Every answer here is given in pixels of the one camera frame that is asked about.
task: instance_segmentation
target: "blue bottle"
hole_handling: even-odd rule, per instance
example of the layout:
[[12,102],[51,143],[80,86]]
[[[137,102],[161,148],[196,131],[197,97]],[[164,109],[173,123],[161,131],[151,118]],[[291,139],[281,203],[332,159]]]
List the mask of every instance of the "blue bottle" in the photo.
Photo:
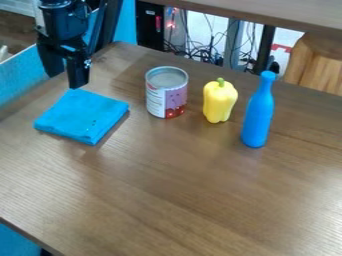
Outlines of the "blue bottle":
[[247,105],[241,140],[249,147],[259,148],[267,141],[274,111],[272,85],[275,79],[275,73],[262,72],[259,89],[252,95]]

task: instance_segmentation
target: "yellow bell pepper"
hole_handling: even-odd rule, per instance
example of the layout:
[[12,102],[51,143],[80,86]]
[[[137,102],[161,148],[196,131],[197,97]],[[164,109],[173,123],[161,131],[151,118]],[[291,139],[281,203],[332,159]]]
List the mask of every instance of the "yellow bell pepper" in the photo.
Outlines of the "yellow bell pepper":
[[238,99],[238,92],[231,83],[218,78],[203,88],[203,114],[210,123],[225,122]]

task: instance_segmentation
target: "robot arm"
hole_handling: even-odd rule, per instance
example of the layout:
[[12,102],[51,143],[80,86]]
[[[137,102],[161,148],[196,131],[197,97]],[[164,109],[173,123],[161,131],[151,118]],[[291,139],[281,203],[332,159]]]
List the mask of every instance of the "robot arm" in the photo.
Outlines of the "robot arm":
[[[116,28],[121,4],[116,5],[117,8],[114,10],[116,16],[108,15],[109,11],[113,12],[108,10],[108,6],[112,6],[111,1],[122,2],[109,0],[107,3],[106,0],[100,0],[89,45],[84,42],[83,35],[88,30],[91,10],[84,0],[41,1],[39,9],[43,13],[45,28],[40,26],[36,28],[37,47],[45,71],[50,77],[64,71],[63,59],[65,59],[70,88],[76,89],[89,82],[90,57],[98,46],[99,37],[104,33],[112,35]],[[108,28],[108,25],[106,26],[108,23],[113,26],[103,31],[103,27]]]

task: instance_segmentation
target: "tin can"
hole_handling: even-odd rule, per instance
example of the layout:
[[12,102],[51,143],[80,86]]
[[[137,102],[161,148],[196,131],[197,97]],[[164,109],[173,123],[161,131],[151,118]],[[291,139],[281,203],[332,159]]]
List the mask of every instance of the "tin can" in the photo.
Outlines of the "tin can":
[[157,67],[148,71],[146,108],[160,118],[173,118],[184,113],[187,101],[188,74],[176,67]]

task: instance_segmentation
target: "pepper stem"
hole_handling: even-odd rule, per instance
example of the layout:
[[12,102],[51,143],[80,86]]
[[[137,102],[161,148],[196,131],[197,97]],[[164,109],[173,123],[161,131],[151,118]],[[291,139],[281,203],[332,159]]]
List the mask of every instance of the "pepper stem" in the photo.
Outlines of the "pepper stem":
[[217,78],[217,82],[219,83],[220,87],[224,86],[224,79],[223,78],[221,78],[221,77]]

